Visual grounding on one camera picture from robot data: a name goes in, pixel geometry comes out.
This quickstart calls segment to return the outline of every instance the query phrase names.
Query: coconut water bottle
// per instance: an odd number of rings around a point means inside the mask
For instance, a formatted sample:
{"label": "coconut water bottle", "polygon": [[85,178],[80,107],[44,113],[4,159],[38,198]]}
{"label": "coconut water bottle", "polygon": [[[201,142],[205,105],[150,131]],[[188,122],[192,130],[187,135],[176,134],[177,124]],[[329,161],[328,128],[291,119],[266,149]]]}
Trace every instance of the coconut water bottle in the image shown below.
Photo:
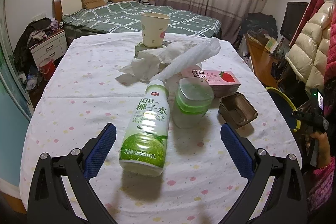
{"label": "coconut water bottle", "polygon": [[170,117],[168,96],[166,84],[153,80],[135,106],[119,152],[124,170],[153,177],[161,175]]}

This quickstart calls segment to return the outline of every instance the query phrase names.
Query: yellow ring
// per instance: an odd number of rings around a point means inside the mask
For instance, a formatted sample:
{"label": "yellow ring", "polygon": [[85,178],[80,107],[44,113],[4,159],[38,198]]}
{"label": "yellow ring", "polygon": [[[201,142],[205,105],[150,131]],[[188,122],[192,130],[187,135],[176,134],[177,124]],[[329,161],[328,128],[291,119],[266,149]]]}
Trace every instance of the yellow ring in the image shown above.
{"label": "yellow ring", "polygon": [[[290,105],[290,107],[293,109],[293,111],[296,111],[296,107],[295,105],[292,103],[292,101],[286,96],[286,94],[284,94],[283,92],[281,92],[280,90],[273,88],[271,86],[266,87],[266,90],[271,90],[277,94],[279,94],[282,98],[284,98],[286,100],[286,102]],[[296,120],[296,128],[295,129],[291,129],[291,131],[293,132],[297,132],[301,127],[301,121],[300,120]]]}

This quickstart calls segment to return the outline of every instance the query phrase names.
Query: plaid blanket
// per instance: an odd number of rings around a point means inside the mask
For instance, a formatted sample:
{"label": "plaid blanket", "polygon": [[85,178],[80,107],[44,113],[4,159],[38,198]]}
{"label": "plaid blanket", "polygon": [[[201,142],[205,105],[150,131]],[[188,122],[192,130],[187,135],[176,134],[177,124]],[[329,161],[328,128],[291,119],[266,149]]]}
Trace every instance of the plaid blanket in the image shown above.
{"label": "plaid blanket", "polygon": [[170,16],[167,32],[214,37],[221,28],[217,19],[198,15],[170,6],[144,5],[136,1],[107,3],[91,10],[79,10],[63,15],[65,26],[94,33],[141,32],[142,13],[161,13]]}

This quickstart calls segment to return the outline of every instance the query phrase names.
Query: brown plastic tray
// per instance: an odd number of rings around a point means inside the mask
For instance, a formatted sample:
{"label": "brown plastic tray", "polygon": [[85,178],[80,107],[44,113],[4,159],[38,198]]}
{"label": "brown plastic tray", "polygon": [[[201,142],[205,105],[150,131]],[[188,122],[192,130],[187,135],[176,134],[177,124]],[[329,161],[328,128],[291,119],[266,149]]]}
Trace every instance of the brown plastic tray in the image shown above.
{"label": "brown plastic tray", "polygon": [[239,92],[221,97],[219,102],[219,114],[234,129],[248,124],[258,116],[258,112]]}

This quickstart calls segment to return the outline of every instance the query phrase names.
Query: bottle label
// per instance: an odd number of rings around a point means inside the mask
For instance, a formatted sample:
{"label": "bottle label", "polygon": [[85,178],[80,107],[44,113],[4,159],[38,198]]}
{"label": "bottle label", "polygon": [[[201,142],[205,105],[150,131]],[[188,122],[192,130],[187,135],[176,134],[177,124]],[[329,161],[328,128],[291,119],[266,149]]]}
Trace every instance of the bottle label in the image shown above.
{"label": "bottle label", "polygon": [[119,159],[142,161],[162,168],[166,157],[169,115],[165,92],[148,92],[133,111]]}

